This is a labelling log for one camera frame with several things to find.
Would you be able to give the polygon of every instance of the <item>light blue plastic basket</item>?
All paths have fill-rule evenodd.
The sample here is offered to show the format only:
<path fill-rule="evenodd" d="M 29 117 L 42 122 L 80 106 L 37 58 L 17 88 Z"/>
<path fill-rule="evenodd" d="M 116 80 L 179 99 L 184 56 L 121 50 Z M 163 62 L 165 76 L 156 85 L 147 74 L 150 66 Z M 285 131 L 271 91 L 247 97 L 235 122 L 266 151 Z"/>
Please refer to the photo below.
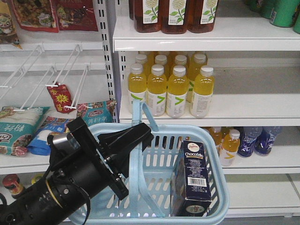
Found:
<path fill-rule="evenodd" d="M 143 153 L 138 145 L 130 154 L 129 178 L 125 181 L 129 196 L 119 201 L 107 187 L 91 200 L 88 225 L 215 225 L 229 208 L 229 193 L 212 137 L 191 125 L 157 125 L 145 103 L 134 102 L 130 124 L 101 123 L 90 128 L 99 134 L 120 131 L 142 121 L 145 112 L 154 139 Z M 181 140 L 203 142 L 206 149 L 212 203 L 203 217 L 170 217 L 170 177 Z M 81 207 L 69 219 L 81 225 L 86 209 Z"/>

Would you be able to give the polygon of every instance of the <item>white shelf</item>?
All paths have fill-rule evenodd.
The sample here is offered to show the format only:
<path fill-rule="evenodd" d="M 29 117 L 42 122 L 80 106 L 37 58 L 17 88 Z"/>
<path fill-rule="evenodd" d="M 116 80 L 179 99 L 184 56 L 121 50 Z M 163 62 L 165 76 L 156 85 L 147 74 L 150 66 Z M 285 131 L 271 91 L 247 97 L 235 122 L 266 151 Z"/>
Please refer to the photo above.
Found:
<path fill-rule="evenodd" d="M 182 117 L 174 119 L 165 113 L 155 120 L 158 124 L 200 127 L 300 126 L 299 72 L 299 67 L 216 68 L 214 95 L 204 118 L 193 117 L 187 103 Z M 129 123 L 132 115 L 124 89 L 120 122 Z"/>
<path fill-rule="evenodd" d="M 119 16 L 113 35 L 114 51 L 299 51 L 300 35 L 280 28 L 251 12 L 241 0 L 219 3 L 212 32 L 170 35 L 138 33 L 128 16 Z"/>
<path fill-rule="evenodd" d="M 230 206 L 226 217 L 291 217 L 300 198 L 285 174 L 227 175 Z"/>

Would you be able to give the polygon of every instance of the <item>green can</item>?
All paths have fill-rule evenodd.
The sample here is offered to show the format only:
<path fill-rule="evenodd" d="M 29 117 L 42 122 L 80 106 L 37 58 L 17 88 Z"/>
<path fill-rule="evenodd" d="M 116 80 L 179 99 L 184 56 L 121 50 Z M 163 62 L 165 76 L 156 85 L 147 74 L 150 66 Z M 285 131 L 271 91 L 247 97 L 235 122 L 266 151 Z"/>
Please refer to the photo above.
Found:
<path fill-rule="evenodd" d="M 296 21 L 300 0 L 277 0 L 270 23 L 278 27 L 292 27 Z"/>
<path fill-rule="evenodd" d="M 262 9 L 259 12 L 259 14 L 264 18 L 270 19 L 276 1 L 277 0 L 264 0 L 262 3 Z"/>

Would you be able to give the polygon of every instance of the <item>yellow juice bottle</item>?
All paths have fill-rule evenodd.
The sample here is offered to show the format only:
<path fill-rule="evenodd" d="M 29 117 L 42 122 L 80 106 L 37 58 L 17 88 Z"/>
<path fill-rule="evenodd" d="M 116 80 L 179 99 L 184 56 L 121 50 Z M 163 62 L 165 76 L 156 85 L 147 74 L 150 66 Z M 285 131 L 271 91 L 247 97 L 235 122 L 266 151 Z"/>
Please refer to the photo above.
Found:
<path fill-rule="evenodd" d="M 215 83 L 213 72 L 212 67 L 202 66 L 200 74 L 195 78 L 190 105 L 190 112 L 195 117 L 202 118 L 209 110 Z"/>
<path fill-rule="evenodd" d="M 170 117 L 178 118 L 184 114 L 188 91 L 188 78 L 184 66 L 174 66 L 168 81 L 166 112 Z"/>
<path fill-rule="evenodd" d="M 147 55 L 145 55 L 145 54 L 137 54 L 135 56 L 135 62 L 139 63 L 139 64 L 142 64 L 144 74 L 148 78 L 148 76 L 151 73 L 151 65 L 150 65 L 150 63 L 148 61 Z"/>
<path fill-rule="evenodd" d="M 220 162 L 223 166 L 232 164 L 240 145 L 240 132 L 236 129 L 229 131 L 220 146 Z"/>
<path fill-rule="evenodd" d="M 152 66 L 147 86 L 146 103 L 153 116 L 161 116 L 165 113 L 167 96 L 167 78 L 162 65 Z"/>
<path fill-rule="evenodd" d="M 158 64 L 158 65 L 162 65 L 164 67 L 164 74 L 167 78 L 167 80 L 169 80 L 169 77 L 170 77 L 170 68 L 169 68 L 169 65 L 168 65 L 168 59 L 165 55 L 157 55 L 155 57 L 155 64 Z"/>
<path fill-rule="evenodd" d="M 202 66 L 206 65 L 206 56 L 204 54 L 195 54 L 193 60 L 189 64 L 187 77 L 189 79 L 189 86 L 187 91 L 187 101 L 192 101 L 193 88 L 195 83 L 195 78 L 200 74 L 200 69 Z"/>
<path fill-rule="evenodd" d="M 134 63 L 130 66 L 131 73 L 128 76 L 128 103 L 129 111 L 132 113 L 132 102 L 139 99 L 141 102 L 146 101 L 147 78 L 143 72 L 143 66 Z"/>

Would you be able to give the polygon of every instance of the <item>snack bag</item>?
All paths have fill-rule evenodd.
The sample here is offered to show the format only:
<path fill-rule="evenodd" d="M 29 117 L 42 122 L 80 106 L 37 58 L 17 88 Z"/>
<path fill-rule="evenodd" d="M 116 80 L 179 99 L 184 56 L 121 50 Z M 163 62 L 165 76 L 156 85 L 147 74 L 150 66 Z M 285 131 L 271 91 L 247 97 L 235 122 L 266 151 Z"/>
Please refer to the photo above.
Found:
<path fill-rule="evenodd" d="M 0 0 L 0 44 L 12 44 L 21 48 L 15 25 L 5 0 Z"/>
<path fill-rule="evenodd" d="M 59 31 L 50 0 L 12 0 L 12 5 L 22 29 L 56 33 Z"/>
<path fill-rule="evenodd" d="M 36 107 L 25 111 L 5 106 L 0 111 L 0 153 L 6 155 L 23 156 L 26 146 L 49 107 Z"/>
<path fill-rule="evenodd" d="M 78 104 L 76 117 L 81 117 L 88 127 L 97 123 L 112 123 L 115 105 L 113 100 Z"/>
<path fill-rule="evenodd" d="M 63 119 L 48 116 L 41 127 L 37 130 L 35 137 L 27 146 L 28 150 L 35 155 L 48 156 L 51 149 L 47 143 L 48 135 L 65 133 L 67 123 L 73 119 Z"/>
<path fill-rule="evenodd" d="M 54 0 L 60 30 L 98 31 L 92 0 Z"/>
<path fill-rule="evenodd" d="M 75 109 L 66 108 L 66 106 L 71 106 L 71 94 L 68 87 L 64 84 L 58 84 L 58 87 L 47 87 L 51 98 L 53 99 L 56 111 L 59 113 L 70 113 Z"/>

